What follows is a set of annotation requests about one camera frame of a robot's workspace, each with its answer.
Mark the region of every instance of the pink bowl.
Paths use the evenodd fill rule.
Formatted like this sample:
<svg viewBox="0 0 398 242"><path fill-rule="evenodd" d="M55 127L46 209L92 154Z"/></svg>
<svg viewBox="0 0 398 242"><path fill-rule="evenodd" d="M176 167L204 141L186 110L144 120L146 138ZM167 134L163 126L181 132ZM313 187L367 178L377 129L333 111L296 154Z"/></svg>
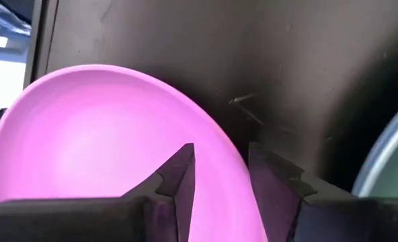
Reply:
<svg viewBox="0 0 398 242"><path fill-rule="evenodd" d="M192 100L130 69L82 65L29 86L0 121L0 202L120 196L196 150L190 241L265 241L247 168Z"/></svg>

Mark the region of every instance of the pink plate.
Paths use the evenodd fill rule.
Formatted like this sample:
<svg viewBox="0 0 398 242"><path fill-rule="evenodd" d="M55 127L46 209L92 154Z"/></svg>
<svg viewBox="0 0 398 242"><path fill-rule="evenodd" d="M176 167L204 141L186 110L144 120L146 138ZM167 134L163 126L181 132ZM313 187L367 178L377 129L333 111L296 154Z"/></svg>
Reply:
<svg viewBox="0 0 398 242"><path fill-rule="evenodd" d="M120 196L185 143L196 152L190 241L265 241L226 134L179 91L122 67L69 67L22 93L0 121L0 202Z"/></svg>

